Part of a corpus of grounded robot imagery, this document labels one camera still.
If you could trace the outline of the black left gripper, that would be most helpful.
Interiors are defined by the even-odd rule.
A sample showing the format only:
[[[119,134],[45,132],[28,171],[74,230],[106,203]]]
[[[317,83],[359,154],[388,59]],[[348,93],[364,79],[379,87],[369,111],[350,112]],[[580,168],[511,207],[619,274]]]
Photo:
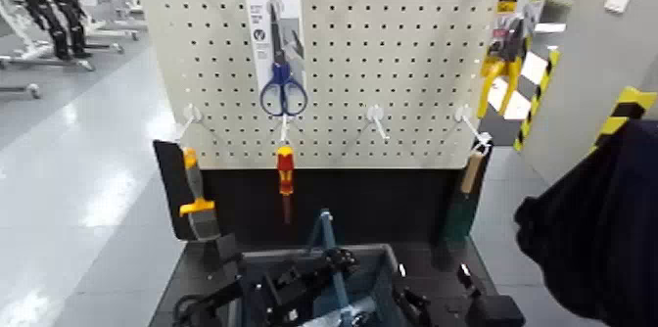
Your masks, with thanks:
[[[314,302],[333,283],[336,269],[346,279],[360,268],[354,253],[332,248],[323,257],[256,266],[240,278],[243,300],[256,326],[298,326],[314,318]]]

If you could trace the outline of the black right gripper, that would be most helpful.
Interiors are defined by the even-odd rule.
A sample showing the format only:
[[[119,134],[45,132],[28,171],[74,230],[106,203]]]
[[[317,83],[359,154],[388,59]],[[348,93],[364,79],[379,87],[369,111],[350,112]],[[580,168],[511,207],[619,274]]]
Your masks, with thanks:
[[[470,299],[483,295],[480,279],[466,263],[460,263],[456,277]],[[406,269],[399,263],[392,280],[392,297],[408,323],[420,323],[426,327],[466,327],[467,309],[471,302],[465,297],[437,298],[428,300],[416,294],[406,284]]]

